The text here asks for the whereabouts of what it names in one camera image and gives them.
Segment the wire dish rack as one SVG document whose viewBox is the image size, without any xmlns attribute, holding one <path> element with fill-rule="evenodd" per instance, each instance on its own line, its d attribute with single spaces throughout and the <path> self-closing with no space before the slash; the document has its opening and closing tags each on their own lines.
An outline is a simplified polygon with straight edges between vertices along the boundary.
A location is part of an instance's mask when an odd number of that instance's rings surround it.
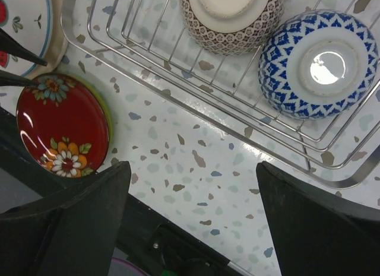
<svg viewBox="0 0 380 276">
<path fill-rule="evenodd" d="M 260 51 L 220 56 L 201 49 L 183 24 L 181 0 L 64 0 L 61 24 L 87 56 L 271 160 L 331 188 L 379 179 L 378 80 L 339 116 L 295 120 L 265 101 Z"/>
</svg>

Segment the red patterned small dish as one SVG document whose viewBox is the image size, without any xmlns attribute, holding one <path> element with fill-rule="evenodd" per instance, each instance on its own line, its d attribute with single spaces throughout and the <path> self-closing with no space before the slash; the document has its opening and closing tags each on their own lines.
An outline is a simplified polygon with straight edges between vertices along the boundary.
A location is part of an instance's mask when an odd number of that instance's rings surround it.
<svg viewBox="0 0 380 276">
<path fill-rule="evenodd" d="M 243 55 L 261 46 L 284 14 L 286 0 L 180 0 L 193 40 L 216 55 Z"/>
</svg>

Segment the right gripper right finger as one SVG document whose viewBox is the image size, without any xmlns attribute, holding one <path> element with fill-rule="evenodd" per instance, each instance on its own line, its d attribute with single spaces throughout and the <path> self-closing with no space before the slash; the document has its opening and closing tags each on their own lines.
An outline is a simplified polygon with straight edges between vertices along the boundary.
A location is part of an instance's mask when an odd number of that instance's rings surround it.
<svg viewBox="0 0 380 276">
<path fill-rule="evenodd" d="M 379 275 L 379 210 L 266 161 L 256 175 L 282 275 Z"/>
</svg>

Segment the blue patterned bowl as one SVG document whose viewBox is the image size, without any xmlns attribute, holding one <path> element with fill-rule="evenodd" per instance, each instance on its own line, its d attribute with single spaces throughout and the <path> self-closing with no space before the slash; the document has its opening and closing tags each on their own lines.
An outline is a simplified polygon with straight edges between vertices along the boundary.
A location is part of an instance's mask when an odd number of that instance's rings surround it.
<svg viewBox="0 0 380 276">
<path fill-rule="evenodd" d="M 358 103 L 376 76 L 379 51 L 356 17 L 319 9 L 283 23 L 264 43 L 258 80 L 276 111 L 295 119 L 333 117 Z"/>
</svg>

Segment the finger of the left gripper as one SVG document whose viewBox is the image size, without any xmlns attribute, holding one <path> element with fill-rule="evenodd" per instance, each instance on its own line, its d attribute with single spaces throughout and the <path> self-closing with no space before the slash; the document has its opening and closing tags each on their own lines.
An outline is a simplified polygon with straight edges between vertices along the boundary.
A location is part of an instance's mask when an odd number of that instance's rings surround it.
<svg viewBox="0 0 380 276">
<path fill-rule="evenodd" d="M 47 66 L 48 63 L 35 55 L 31 51 L 22 47 L 16 40 L 14 40 L 10 35 L 8 35 L 3 29 L 0 29 L 0 50 L 10 55 L 25 59 L 29 62 L 33 62 L 38 65 Z"/>
<path fill-rule="evenodd" d="M 37 82 L 0 70 L 0 86 L 37 87 Z"/>
</svg>

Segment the watermelon pattern white plate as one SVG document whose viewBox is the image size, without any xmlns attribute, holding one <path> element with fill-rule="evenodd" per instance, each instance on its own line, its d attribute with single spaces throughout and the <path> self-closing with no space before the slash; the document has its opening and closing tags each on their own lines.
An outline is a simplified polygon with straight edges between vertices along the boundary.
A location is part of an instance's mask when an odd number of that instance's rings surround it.
<svg viewBox="0 0 380 276">
<path fill-rule="evenodd" d="M 1 0 L 1 30 L 43 58 L 53 27 L 52 0 Z"/>
</svg>

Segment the red floral plate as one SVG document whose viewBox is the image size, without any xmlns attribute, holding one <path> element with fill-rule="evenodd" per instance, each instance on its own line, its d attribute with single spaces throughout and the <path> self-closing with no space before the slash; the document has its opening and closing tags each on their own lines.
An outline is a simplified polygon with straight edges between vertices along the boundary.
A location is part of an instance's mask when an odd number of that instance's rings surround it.
<svg viewBox="0 0 380 276">
<path fill-rule="evenodd" d="M 33 79 L 17 102 L 20 138 L 38 165 L 60 177 L 91 175 L 109 148 L 106 117 L 88 88 L 66 74 Z"/>
</svg>

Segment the beige plate underneath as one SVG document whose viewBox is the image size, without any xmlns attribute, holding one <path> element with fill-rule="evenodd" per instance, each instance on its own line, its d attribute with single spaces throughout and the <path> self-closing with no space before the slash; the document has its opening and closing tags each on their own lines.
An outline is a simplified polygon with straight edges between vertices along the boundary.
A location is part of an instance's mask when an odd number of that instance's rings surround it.
<svg viewBox="0 0 380 276">
<path fill-rule="evenodd" d="M 68 41 L 63 34 L 61 26 L 61 8 L 63 0 L 51 0 L 52 3 L 52 33 L 50 37 L 49 47 L 44 55 L 44 59 L 48 62 L 47 66 L 36 65 L 34 69 L 26 75 L 26 78 L 32 79 L 38 75 L 52 72 L 61 62 Z"/>
</svg>

